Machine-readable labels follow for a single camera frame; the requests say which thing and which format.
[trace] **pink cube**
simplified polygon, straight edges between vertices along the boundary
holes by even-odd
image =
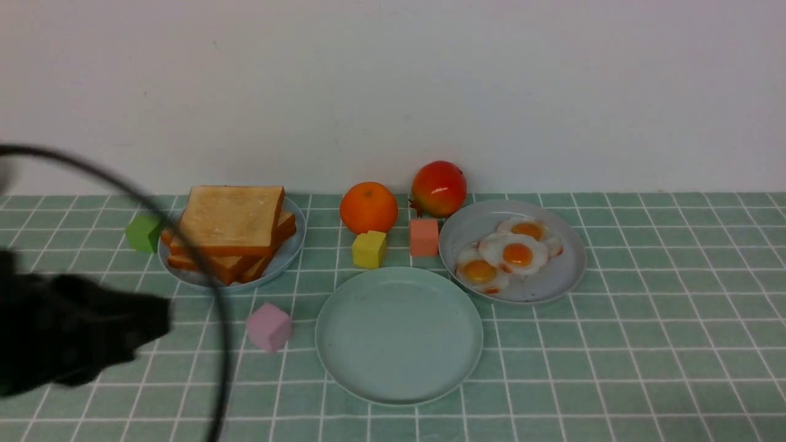
[[[292,320],[272,304],[265,303],[246,321],[248,339],[269,353],[281,350],[292,336]]]
[[[410,255],[437,256],[439,253],[439,226],[436,219],[410,221]]]

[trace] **white wall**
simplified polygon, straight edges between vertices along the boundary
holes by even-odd
[[[156,192],[786,189],[784,0],[5,0],[0,138]],[[15,193],[101,189],[25,164]]]

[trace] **black cloth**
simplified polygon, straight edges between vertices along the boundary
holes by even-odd
[[[0,396],[84,385],[171,330],[170,300],[77,275],[17,274],[0,250]]]

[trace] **plate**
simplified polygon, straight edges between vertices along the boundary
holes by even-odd
[[[245,284],[234,282],[230,285],[224,285],[223,282],[217,281],[219,286],[223,288],[224,293],[247,292],[250,289],[254,289],[255,287],[270,282],[279,274],[281,274],[281,272],[287,270],[287,267],[289,267],[292,264],[292,261],[294,261],[295,258],[297,258],[297,256],[300,254],[300,250],[303,248],[303,243],[306,240],[306,217],[303,215],[303,211],[300,210],[297,204],[287,197],[284,198],[284,203],[281,205],[281,210],[291,212],[295,216],[297,232],[281,245],[281,248],[278,249],[276,256],[274,256],[273,260],[270,261],[270,265],[267,266],[267,269],[261,278],[255,281],[247,282]],[[179,218],[180,214],[176,213],[173,216],[175,218]],[[169,264],[167,263],[167,258],[169,258],[169,248],[163,242],[161,242],[160,238],[158,240],[158,257],[161,260],[161,265],[163,265],[164,268],[169,271],[169,273],[173,274],[177,279],[179,279],[182,284],[197,290],[210,289],[202,274],[169,267]]]
[[[457,285],[430,271],[385,267],[341,285],[316,325],[333,379],[372,403],[413,406],[455,390],[474,371],[483,324]]]
[[[511,278],[508,288],[493,296],[477,292],[457,278],[456,256],[461,249],[493,232],[501,221],[522,215],[540,219],[562,238],[562,254],[549,259],[537,274],[524,281]],[[587,264],[581,238],[559,216],[536,205],[510,200],[470,204],[453,214],[439,232],[439,256],[454,280],[468,292],[510,304],[541,304],[561,297],[581,281]]]

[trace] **gray plate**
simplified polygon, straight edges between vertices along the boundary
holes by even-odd
[[[543,221],[562,238],[563,252],[552,258],[537,274],[524,281],[510,279],[507,289],[490,296],[468,287],[455,274],[456,256],[467,244],[490,234],[497,225],[513,216],[531,216]],[[478,296],[510,304],[540,304],[555,300],[581,281],[586,269],[584,244],[573,228],[559,216],[521,201],[484,201],[471,204],[452,215],[439,233],[439,255],[456,282]]]
[[[281,274],[281,272],[285,271],[287,267],[292,264],[292,261],[294,261],[295,258],[300,254],[300,250],[303,248],[303,243],[306,240],[306,217],[303,215],[303,211],[300,210],[297,204],[286,197],[284,198],[284,204],[281,206],[281,210],[291,212],[295,216],[297,232],[281,245],[281,248],[278,249],[276,256],[274,256],[273,260],[270,261],[270,265],[267,266],[267,269],[261,278],[255,281],[247,282],[245,284],[234,282],[231,285],[224,285],[223,282],[218,281],[219,286],[224,287],[224,293],[247,292],[249,290],[253,290],[259,285],[271,281],[273,278]],[[180,214],[173,214],[173,217],[179,219]],[[167,258],[169,258],[169,248],[163,242],[161,242],[160,239],[158,240],[158,257],[161,260],[161,264],[169,271],[169,273],[173,274],[183,284],[198,290],[209,289],[205,278],[201,274],[169,267],[169,264],[167,264]]]

